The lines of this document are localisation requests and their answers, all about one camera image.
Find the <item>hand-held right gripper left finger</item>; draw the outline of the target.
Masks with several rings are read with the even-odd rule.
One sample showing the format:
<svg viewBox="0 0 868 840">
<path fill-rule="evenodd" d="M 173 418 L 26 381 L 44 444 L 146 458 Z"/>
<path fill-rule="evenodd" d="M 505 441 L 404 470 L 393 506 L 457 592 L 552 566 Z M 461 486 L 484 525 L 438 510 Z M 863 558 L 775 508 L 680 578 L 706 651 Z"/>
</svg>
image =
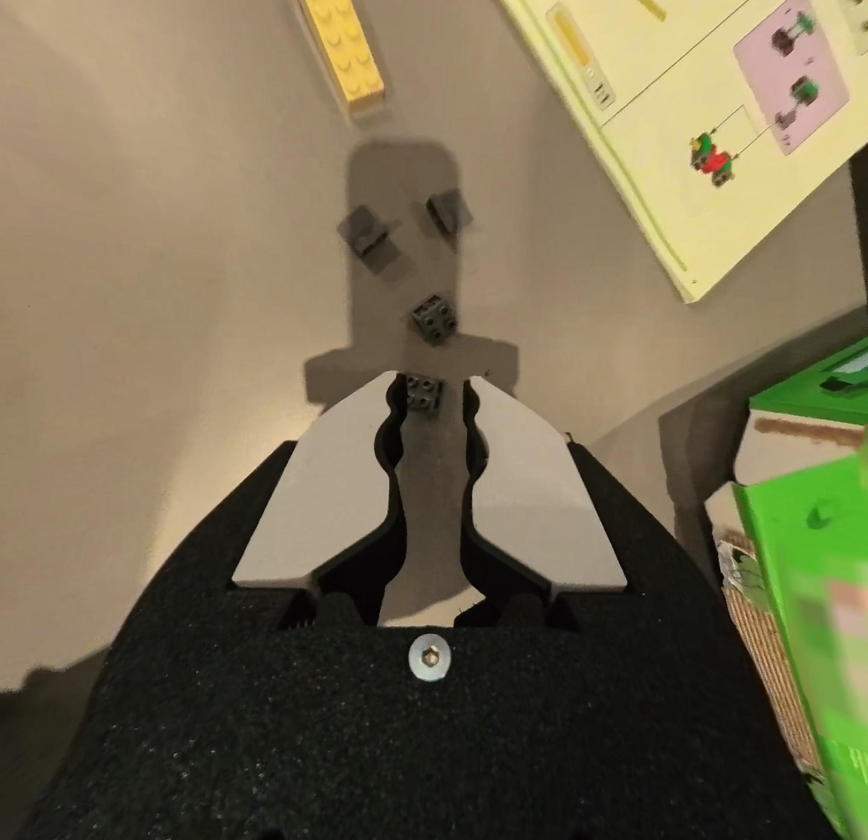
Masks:
<svg viewBox="0 0 868 840">
<path fill-rule="evenodd" d="M 246 588 L 346 594 L 375 627 L 406 559 L 396 477 L 406 376 L 386 371 L 323 412 L 292 450 L 232 576 Z"/>
</svg>

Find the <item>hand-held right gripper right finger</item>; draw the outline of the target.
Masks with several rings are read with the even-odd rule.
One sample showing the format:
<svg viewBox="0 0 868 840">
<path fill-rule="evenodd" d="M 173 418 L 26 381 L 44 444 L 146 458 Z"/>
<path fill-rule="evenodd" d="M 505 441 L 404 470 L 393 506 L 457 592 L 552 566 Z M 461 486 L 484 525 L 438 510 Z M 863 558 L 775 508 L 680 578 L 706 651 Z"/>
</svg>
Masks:
<svg viewBox="0 0 868 840">
<path fill-rule="evenodd" d="M 627 575 L 567 437 L 482 376 L 463 384 L 467 483 L 460 563 L 481 600 L 461 627 L 494 627 L 510 605 L 541 620 L 577 596 L 623 596 Z"/>
</svg>

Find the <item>dark grey square brick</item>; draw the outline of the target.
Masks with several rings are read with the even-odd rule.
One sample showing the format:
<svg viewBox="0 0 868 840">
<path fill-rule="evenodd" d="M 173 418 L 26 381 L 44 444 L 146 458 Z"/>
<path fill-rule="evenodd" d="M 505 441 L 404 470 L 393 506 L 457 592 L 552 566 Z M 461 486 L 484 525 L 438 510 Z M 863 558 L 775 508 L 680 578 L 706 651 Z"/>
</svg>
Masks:
<svg viewBox="0 0 868 840">
<path fill-rule="evenodd" d="M 446 387 L 446 382 L 443 379 L 408 373 L 406 375 L 406 408 L 408 412 L 431 416 L 439 414 Z"/>
<path fill-rule="evenodd" d="M 422 340 L 434 347 L 442 345 L 458 330 L 458 317 L 453 305 L 437 293 L 413 307 L 410 319 Z"/>
</svg>

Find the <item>pale green instruction booklet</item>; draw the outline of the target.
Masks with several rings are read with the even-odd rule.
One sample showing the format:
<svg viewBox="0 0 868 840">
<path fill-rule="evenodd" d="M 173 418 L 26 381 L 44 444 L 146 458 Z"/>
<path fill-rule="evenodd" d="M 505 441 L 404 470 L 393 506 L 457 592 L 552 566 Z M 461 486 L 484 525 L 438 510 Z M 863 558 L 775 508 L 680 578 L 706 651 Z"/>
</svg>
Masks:
<svg viewBox="0 0 868 840">
<path fill-rule="evenodd" d="M 687 303 L 866 145 L 867 0 L 498 0 Z"/>
</svg>

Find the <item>grey desk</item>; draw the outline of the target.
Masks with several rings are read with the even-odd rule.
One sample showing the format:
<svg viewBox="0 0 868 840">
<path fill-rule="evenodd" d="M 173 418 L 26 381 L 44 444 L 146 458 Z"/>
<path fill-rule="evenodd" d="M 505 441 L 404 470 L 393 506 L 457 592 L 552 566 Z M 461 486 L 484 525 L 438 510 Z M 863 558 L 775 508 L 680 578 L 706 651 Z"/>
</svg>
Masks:
<svg viewBox="0 0 868 840">
<path fill-rule="evenodd" d="M 384 110 L 340 108 L 295 0 L 2 0 L 2 690 L 103 649 L 278 443 L 389 369 L 487 375 L 672 529 L 684 423 L 866 326 L 841 169 L 682 304 L 494 0 L 354 0 Z M 458 187 L 472 225 L 425 209 Z M 337 226 L 368 206 L 380 274 Z M 410 310 L 447 298 L 425 343 Z"/>
</svg>

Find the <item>green toy box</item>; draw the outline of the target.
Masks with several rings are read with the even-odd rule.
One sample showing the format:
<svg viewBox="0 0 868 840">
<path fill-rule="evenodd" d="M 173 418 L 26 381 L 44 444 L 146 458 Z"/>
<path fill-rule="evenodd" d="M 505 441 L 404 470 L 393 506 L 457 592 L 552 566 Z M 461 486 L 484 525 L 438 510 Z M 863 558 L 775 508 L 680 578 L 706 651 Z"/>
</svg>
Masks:
<svg viewBox="0 0 868 840">
<path fill-rule="evenodd" d="M 723 593 L 840 838 L 867 837 L 867 340 L 753 396 L 705 503 Z"/>
</svg>

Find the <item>tan long brick assembly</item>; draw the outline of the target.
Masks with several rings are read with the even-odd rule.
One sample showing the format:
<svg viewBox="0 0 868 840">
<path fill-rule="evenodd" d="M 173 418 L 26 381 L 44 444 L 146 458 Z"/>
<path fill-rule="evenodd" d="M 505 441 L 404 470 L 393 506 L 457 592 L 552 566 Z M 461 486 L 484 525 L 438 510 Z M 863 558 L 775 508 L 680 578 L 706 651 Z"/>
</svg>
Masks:
<svg viewBox="0 0 868 840">
<path fill-rule="evenodd" d="M 344 109 L 366 115 L 385 103 L 385 81 L 353 0 L 298 0 L 325 74 Z"/>
</svg>

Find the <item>grey bracket brick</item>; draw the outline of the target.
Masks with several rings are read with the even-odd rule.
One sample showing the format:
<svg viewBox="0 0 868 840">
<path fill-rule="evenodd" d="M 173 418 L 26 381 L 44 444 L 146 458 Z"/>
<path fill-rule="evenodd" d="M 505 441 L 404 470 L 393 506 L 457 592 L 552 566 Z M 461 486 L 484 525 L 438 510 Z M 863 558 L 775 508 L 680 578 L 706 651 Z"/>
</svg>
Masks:
<svg viewBox="0 0 868 840">
<path fill-rule="evenodd" d="M 444 238 L 458 238 L 474 221 L 472 212 L 458 187 L 430 195 L 425 202 L 425 209 Z"/>
<path fill-rule="evenodd" d="M 366 205 L 343 217 L 337 232 L 352 257 L 374 274 L 385 271 L 400 255 L 391 225 Z"/>
</svg>

